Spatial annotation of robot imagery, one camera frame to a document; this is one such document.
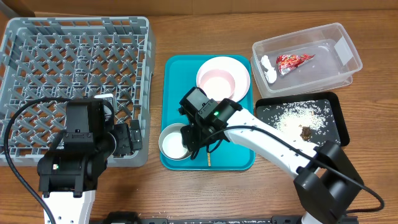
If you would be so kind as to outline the white paper cup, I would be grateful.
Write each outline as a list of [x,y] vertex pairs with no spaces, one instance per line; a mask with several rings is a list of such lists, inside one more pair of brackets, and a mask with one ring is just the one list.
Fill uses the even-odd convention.
[[168,134],[162,143],[164,154],[171,159],[181,159],[188,149],[182,144],[182,135],[178,132]]

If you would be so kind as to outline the pink bowl with rice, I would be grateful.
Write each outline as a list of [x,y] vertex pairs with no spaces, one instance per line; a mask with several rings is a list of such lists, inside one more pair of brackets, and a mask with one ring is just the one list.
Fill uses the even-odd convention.
[[229,72],[213,69],[198,78],[197,86],[205,92],[208,98],[222,101],[225,98],[232,99],[236,83]]

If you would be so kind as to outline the white tissue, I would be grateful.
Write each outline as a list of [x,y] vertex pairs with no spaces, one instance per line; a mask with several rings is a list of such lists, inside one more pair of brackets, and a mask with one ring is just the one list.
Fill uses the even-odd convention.
[[261,65],[264,67],[264,75],[269,84],[273,84],[277,80],[277,72],[271,65],[267,55],[262,56]]

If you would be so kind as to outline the red snack wrapper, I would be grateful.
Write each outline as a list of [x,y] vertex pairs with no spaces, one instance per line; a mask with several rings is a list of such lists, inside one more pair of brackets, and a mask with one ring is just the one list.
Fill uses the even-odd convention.
[[280,55],[276,59],[278,70],[282,76],[311,61],[315,55]]

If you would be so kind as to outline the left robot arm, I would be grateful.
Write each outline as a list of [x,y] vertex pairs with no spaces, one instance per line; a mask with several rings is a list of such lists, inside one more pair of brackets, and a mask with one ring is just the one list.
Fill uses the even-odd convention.
[[114,122],[113,105],[99,98],[70,100],[65,129],[37,164],[46,223],[88,223],[98,178],[108,158],[142,148],[140,124]]

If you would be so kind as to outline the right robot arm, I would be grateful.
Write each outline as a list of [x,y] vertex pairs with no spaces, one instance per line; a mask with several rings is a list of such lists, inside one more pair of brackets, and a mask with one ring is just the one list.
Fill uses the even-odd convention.
[[189,125],[182,128],[189,150],[225,140],[246,147],[288,173],[306,214],[302,223],[338,223],[364,183],[337,144],[298,142],[263,123],[233,100],[186,97],[179,112]]

